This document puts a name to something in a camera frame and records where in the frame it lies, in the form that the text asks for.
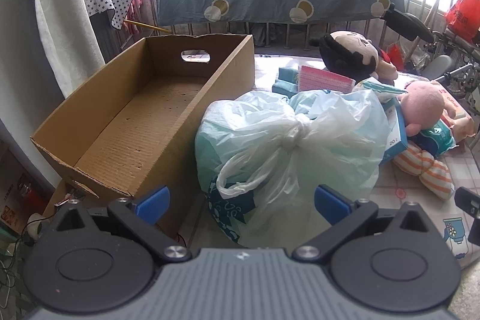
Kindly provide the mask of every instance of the curtain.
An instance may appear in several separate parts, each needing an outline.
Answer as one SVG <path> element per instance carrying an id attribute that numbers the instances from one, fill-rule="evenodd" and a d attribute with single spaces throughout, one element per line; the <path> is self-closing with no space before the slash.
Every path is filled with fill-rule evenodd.
<path id="1" fill-rule="evenodd" d="M 105 64 L 84 0 L 35 0 L 35 11 L 47 59 L 67 97 Z"/>

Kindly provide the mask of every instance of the screw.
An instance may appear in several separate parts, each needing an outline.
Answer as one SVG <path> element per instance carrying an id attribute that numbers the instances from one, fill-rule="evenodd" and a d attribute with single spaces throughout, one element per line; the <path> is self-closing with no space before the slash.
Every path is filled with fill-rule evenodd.
<path id="1" fill-rule="evenodd" d="M 170 259 L 182 259 L 187 256 L 188 249 L 181 245 L 171 245 L 170 247 L 165 248 L 163 253 Z"/>
<path id="2" fill-rule="evenodd" d="M 250 257 L 250 255 L 246 252 L 240 252 L 239 254 L 237 254 L 237 258 L 240 259 L 240 260 L 246 260 Z"/>
<path id="3" fill-rule="evenodd" d="M 302 245 L 295 250 L 295 253 L 299 258 L 309 260 L 315 259 L 316 257 L 318 257 L 318 255 L 320 255 L 320 251 L 318 250 L 318 248 L 311 245 Z"/>

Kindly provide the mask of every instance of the metal railing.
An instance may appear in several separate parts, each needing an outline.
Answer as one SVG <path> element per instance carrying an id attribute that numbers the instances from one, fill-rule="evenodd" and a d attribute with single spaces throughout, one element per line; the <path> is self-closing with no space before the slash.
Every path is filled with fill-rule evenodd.
<path id="1" fill-rule="evenodd" d="M 443 12 L 438 11 L 438 0 L 435 2 L 435 4 L 432 7 L 428 7 L 426 1 L 427 0 L 422 0 L 422 2 L 421 2 L 420 18 L 422 19 L 423 12 L 426 9 L 430 8 L 428 16 L 424 20 L 422 20 L 423 22 L 425 22 L 425 24 L 427 26 L 429 26 L 430 24 L 433 24 L 433 22 L 438 17 L 438 15 L 443 17 Z M 450 0 L 450 7 L 452 6 L 453 1 L 454 0 Z M 154 27 L 156 27 L 156 29 L 153 30 L 153 33 L 158 34 L 159 31 L 161 31 L 163 33 L 177 34 L 177 30 L 178 30 L 180 25 L 169 26 L 169 29 L 165 28 L 165 27 L 162 28 L 160 26 L 160 22 L 157 19 L 157 15 L 158 15 L 157 10 L 156 10 L 157 2 L 156 2 L 156 0 L 149 0 L 149 2 L 150 2 L 150 9 L 151 9 L 151 14 L 152 14 L 153 24 L 154 24 Z M 414 2 L 414 0 L 405 0 L 405 10 L 406 10 L 406 12 L 409 11 L 412 2 Z M 141 20 L 140 5 L 138 4 L 138 0 L 133 0 L 133 8 L 134 8 L 135 15 L 138 18 L 137 21 L 140 22 L 140 23 L 143 23 L 143 27 L 145 28 L 145 24 L 148 25 L 148 23 L 145 20 Z M 366 38 L 368 38 L 369 32 L 371 30 L 371 20 L 372 19 L 364 20 L 365 25 L 364 25 L 364 29 L 363 29 L 363 35 Z M 345 21 L 345 23 L 346 23 L 346 27 L 345 27 L 346 30 L 349 30 L 350 27 L 351 27 L 352 21 Z M 250 22 L 243 22 L 243 24 L 244 24 L 244 29 L 243 29 L 244 32 L 246 34 L 250 34 L 251 33 L 251 23 Z M 305 51 L 310 50 L 310 47 L 309 47 L 310 31 L 311 31 L 311 27 L 315 24 L 319 24 L 319 23 L 312 23 L 312 24 L 305 24 L 304 25 L 305 26 L 305 33 L 304 33 L 304 37 L 303 37 L 302 41 L 304 42 L 303 43 L 303 49 Z M 286 50 L 291 48 L 290 35 L 291 35 L 292 26 L 301 26 L 301 25 L 286 24 L 286 36 L 285 36 L 285 42 L 284 42 L 284 45 L 283 45 L 283 48 L 286 49 Z M 211 23 L 205 23 L 205 27 L 206 27 L 207 33 L 211 33 L 211 31 L 212 31 Z M 265 31 L 266 31 L 266 34 L 265 34 L 265 44 L 266 45 L 265 46 L 266 47 L 270 46 L 270 28 L 271 28 L 271 23 L 265 23 Z M 194 34 L 194 29 L 193 29 L 193 24 L 192 23 L 187 23 L 187 29 L 188 29 L 188 35 L 193 35 Z M 326 23 L 325 31 L 326 32 L 331 32 L 331 24 L 328 23 L 328 22 Z M 226 32 L 227 33 L 231 32 L 230 22 L 226 23 Z M 380 41 L 379 41 L 379 46 L 381 48 L 383 48 L 383 46 L 385 44 L 386 33 L 387 33 L 387 26 L 384 22 L 383 26 L 382 26 L 382 31 L 381 31 L 381 34 L 380 34 Z M 133 37 L 133 35 L 130 34 L 125 41 L 120 42 L 120 47 L 121 47 L 122 50 L 127 46 L 127 44 L 132 39 L 132 37 Z M 417 42 L 414 42 L 414 45 L 412 46 L 410 51 L 413 52 L 413 50 L 415 49 L 416 46 L 417 46 Z"/>

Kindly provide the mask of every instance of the plastic bag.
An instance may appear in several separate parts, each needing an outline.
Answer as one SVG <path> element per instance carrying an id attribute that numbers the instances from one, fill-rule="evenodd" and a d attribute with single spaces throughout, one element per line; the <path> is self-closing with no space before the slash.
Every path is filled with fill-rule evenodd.
<path id="1" fill-rule="evenodd" d="M 289 250 L 328 223 L 314 207 L 327 184 L 350 199 L 366 197 L 378 178 L 388 124 L 375 94 L 317 90 L 292 100 L 249 92 L 213 102 L 195 139 L 200 186 L 220 228 L 246 247 Z"/>
<path id="2" fill-rule="evenodd" d="M 410 50 L 412 43 L 404 37 L 400 37 L 397 43 L 399 44 L 399 49 L 402 53 L 402 57 L 405 58 L 405 56 Z M 430 58 L 430 53 L 424 51 L 421 48 L 421 45 L 418 45 L 413 51 L 412 57 L 410 57 L 410 62 L 414 65 L 417 72 L 419 72 L 425 67 L 429 58 Z"/>
<path id="3" fill-rule="evenodd" d="M 377 95 L 380 103 L 386 103 L 390 99 L 396 98 L 398 95 L 407 93 L 405 90 L 395 88 L 391 85 L 383 84 L 379 82 L 375 77 L 369 77 L 359 82 L 355 87 L 353 87 L 353 90 L 372 90 L 375 95 Z"/>
<path id="4" fill-rule="evenodd" d="M 402 53 L 400 41 L 394 42 L 390 46 L 388 46 L 387 54 L 390 57 L 392 64 L 395 65 L 395 68 L 397 68 L 397 71 L 405 70 L 405 67 L 403 65 L 404 55 Z"/>
<path id="5" fill-rule="evenodd" d="M 454 33 L 471 42 L 480 27 L 480 0 L 457 0 L 445 19 Z"/>

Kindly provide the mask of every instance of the electrical wire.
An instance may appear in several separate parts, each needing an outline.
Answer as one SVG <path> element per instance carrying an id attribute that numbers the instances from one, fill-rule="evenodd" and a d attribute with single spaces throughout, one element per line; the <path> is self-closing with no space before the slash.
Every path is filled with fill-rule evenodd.
<path id="1" fill-rule="evenodd" d="M 3 268 L 5 268 L 5 264 L 0 260 L 0 264 L 2 265 Z M 10 285 L 10 275 L 5 272 L 5 274 L 7 275 L 7 278 L 8 278 L 8 285 Z M 7 286 L 8 287 L 8 291 L 7 291 L 7 298 L 5 299 L 5 305 L 0 305 L 0 308 L 3 308 L 3 309 L 6 309 L 7 308 L 7 305 L 8 305 L 8 298 L 10 297 L 10 289 L 13 288 L 15 286 L 15 281 L 13 282 L 13 285 L 12 286 Z M 0 310 L 0 318 L 1 320 L 3 320 L 3 315 L 2 315 L 2 311 Z"/>
<path id="2" fill-rule="evenodd" d="M 17 254 L 17 248 L 18 248 L 18 243 L 23 239 L 23 235 L 25 234 L 25 230 L 27 228 L 28 225 L 30 224 L 33 224 L 34 222 L 38 222 L 38 221 L 45 221 L 46 219 L 50 219 L 54 216 L 55 214 L 52 214 L 51 216 L 49 217 L 44 217 L 44 218 L 39 218 L 39 219 L 35 219 L 33 221 L 30 221 L 29 223 L 27 223 L 23 229 L 22 229 L 22 232 L 20 233 L 20 236 L 17 238 L 17 240 L 15 241 L 15 247 L 13 249 L 13 254 L 11 255 L 11 258 L 10 258 L 10 264 L 8 265 L 8 267 L 5 267 L 5 265 L 3 264 L 2 262 L 2 270 L 7 272 L 8 270 L 11 270 L 11 268 L 14 266 L 14 263 L 15 263 L 15 255 Z"/>
<path id="3" fill-rule="evenodd" d="M 177 241 L 180 242 L 180 239 L 182 239 L 182 241 L 183 241 L 183 246 L 184 246 L 185 248 L 187 248 L 187 242 L 185 241 L 185 239 L 183 238 L 183 236 L 182 236 L 180 233 L 177 233 L 177 236 L 178 236 L 178 240 L 177 240 Z"/>

